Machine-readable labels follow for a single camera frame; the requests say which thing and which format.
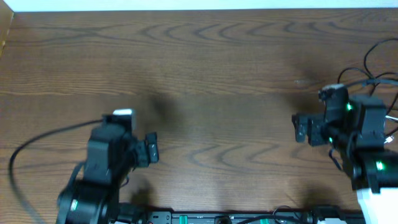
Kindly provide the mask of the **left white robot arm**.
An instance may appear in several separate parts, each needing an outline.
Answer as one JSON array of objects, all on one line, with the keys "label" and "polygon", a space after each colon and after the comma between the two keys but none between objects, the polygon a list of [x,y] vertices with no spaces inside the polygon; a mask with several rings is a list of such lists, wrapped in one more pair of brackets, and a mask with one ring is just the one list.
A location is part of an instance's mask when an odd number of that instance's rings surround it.
[{"label": "left white robot arm", "polygon": [[159,161],[156,133],[92,131],[87,158],[58,196],[57,223],[147,223],[144,209],[119,201],[131,171]]}]

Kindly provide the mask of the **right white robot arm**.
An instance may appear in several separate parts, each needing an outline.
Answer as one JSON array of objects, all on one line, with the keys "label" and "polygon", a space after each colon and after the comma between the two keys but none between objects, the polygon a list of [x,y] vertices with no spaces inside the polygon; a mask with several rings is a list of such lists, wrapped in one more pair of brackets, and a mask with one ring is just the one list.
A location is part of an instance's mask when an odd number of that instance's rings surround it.
[{"label": "right white robot arm", "polygon": [[330,144],[333,163],[351,180],[366,223],[394,223],[397,208],[397,153],[384,147],[385,113],[294,114],[297,142]]}]

